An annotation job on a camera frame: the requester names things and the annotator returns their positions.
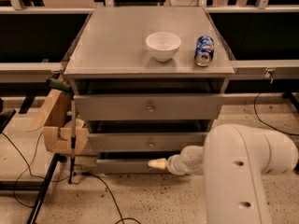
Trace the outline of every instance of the can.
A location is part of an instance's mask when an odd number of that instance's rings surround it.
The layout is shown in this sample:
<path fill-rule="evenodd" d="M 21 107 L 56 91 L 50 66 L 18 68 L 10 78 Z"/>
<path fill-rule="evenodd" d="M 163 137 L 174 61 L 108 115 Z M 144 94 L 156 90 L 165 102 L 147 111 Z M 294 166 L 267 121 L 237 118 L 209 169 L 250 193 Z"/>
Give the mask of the can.
<path fill-rule="evenodd" d="M 214 41 L 208 35 L 200 36 L 196 41 L 194 60 L 200 66 L 207 66 L 214 56 Z"/>

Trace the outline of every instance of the drawer front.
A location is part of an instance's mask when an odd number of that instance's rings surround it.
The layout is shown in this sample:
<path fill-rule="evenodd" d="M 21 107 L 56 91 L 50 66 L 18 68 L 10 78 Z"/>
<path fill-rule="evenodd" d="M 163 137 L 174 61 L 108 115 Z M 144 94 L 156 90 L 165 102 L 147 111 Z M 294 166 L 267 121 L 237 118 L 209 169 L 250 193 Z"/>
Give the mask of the drawer front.
<path fill-rule="evenodd" d="M 202 133 L 90 133 L 94 152 L 181 151 L 186 146 L 202 146 Z"/>
<path fill-rule="evenodd" d="M 220 94 L 75 96 L 85 120 L 216 119 L 223 100 Z"/>

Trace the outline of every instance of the white bowl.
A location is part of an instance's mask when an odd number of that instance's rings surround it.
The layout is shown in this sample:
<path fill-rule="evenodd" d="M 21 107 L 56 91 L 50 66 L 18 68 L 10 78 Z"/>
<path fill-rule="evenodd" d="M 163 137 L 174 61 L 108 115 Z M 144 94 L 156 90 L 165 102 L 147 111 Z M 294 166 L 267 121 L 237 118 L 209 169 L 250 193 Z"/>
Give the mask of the white bowl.
<path fill-rule="evenodd" d="M 146 43 L 149 52 L 156 60 L 166 62 L 177 53 L 181 41 L 177 35 L 160 32 L 149 35 Z"/>

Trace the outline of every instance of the concrete floor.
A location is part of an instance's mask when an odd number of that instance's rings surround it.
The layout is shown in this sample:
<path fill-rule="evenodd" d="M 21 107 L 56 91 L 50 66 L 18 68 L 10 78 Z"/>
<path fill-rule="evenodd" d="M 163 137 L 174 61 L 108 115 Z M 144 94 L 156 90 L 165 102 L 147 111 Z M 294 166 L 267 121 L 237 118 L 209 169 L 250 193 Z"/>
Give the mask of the concrete floor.
<path fill-rule="evenodd" d="M 253 95 L 233 97 L 224 105 L 213 126 L 223 123 L 238 123 L 250 127 L 267 128 L 257 120 L 253 110 Z M 16 114 L 4 133 L 30 161 L 35 153 L 36 141 L 42 130 L 27 133 L 26 127 L 38 110 L 37 100 L 29 112 Z M 20 107 L 18 99 L 5 99 L 5 107 Z M 261 119 L 290 133 L 299 133 L 299 114 L 288 100 L 279 95 L 261 95 L 257 100 Z M 296 136 L 291 136 L 299 143 Z M 26 169 L 25 162 L 8 140 L 0 135 L 0 179 L 15 180 Z M 45 175 L 52 154 L 45 151 L 43 136 L 38 144 L 36 159 L 32 165 L 34 175 Z M 168 174 L 121 174 L 103 175 L 96 167 L 96 157 L 76 157 L 76 172 L 92 172 L 100 176 L 113 192 L 122 217 L 132 217 L 142 224 L 153 223 L 206 223 L 205 193 L 202 176 L 174 176 Z M 53 180 L 69 175 L 69 162 L 60 163 Z M 31 179 L 26 172 L 22 180 Z M 284 175 L 264 175 L 264 188 L 274 224 L 299 223 L 299 175 L 290 172 Z M 17 193 L 18 199 L 32 205 L 35 192 Z M 0 223 L 26 223 L 31 209 L 20 205 L 10 191 L 0 192 Z M 77 175 L 73 184 L 67 180 L 52 182 L 39 212 L 37 224 L 50 223 L 103 223 L 120 220 L 113 200 L 105 185 L 92 176 Z M 125 224 L 137 223 L 125 220 Z"/>

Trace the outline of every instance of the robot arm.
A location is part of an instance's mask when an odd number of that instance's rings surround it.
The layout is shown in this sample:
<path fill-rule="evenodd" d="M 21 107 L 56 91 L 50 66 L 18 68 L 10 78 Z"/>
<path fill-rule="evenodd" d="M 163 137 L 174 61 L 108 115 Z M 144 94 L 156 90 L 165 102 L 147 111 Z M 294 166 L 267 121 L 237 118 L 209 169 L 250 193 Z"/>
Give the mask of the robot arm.
<path fill-rule="evenodd" d="M 262 174 L 292 170 L 298 150 L 279 132 L 221 125 L 208 134 L 204 147 L 185 147 L 149 166 L 158 162 L 175 175 L 198 175 L 203 166 L 208 224 L 270 224 Z"/>

